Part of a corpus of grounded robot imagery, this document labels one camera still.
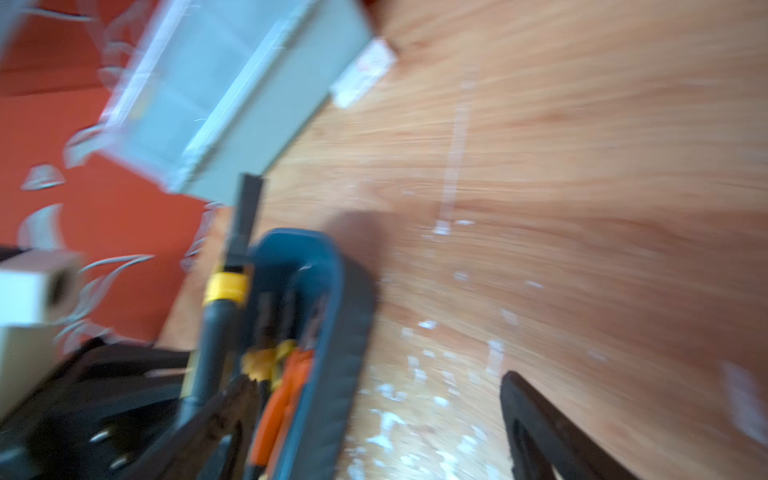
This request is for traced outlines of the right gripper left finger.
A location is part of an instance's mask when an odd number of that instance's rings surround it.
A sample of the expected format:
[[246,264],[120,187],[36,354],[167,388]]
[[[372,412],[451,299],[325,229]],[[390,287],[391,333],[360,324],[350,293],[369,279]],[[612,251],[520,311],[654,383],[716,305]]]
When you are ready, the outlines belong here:
[[119,479],[242,479],[258,385],[241,375],[183,426],[166,432]]

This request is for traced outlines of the yellow black combination pliers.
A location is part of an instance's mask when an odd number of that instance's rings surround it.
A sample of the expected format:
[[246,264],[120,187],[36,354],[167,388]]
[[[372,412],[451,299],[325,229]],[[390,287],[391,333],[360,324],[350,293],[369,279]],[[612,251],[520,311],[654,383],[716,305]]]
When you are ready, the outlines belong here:
[[208,279],[203,298],[202,329],[190,355],[175,426],[188,423],[225,388],[235,361],[235,336],[250,286],[249,242],[264,179],[243,173],[221,265]]

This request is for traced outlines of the orange black small pliers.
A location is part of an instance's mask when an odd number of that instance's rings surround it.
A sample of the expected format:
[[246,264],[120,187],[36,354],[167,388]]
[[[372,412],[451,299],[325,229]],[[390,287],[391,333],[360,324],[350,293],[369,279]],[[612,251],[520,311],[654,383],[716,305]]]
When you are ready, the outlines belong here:
[[293,341],[246,355],[248,376],[258,382],[269,381],[269,398],[262,400],[248,455],[248,479],[264,479],[274,472],[313,360],[313,350],[301,349]]

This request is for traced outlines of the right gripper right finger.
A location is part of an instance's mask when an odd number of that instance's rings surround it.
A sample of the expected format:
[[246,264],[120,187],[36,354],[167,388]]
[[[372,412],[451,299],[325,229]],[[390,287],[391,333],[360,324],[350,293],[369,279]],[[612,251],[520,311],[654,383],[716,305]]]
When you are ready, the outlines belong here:
[[517,372],[501,380],[500,403],[515,479],[633,479]]

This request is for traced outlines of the teal plastic storage box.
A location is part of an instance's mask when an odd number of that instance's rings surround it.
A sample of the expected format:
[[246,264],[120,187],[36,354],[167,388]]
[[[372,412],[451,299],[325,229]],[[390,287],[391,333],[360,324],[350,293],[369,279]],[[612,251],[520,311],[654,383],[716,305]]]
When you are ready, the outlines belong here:
[[272,474],[330,479],[345,439],[376,307],[369,273],[317,231],[275,229],[251,249],[249,311],[277,317],[276,342],[313,350],[311,373]]

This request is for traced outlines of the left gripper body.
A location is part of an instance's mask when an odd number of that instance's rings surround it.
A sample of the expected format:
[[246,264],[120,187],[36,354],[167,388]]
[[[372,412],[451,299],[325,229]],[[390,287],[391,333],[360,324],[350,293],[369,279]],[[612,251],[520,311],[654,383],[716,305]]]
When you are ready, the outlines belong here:
[[2,419],[2,478],[117,478],[171,425],[189,356],[86,342]]

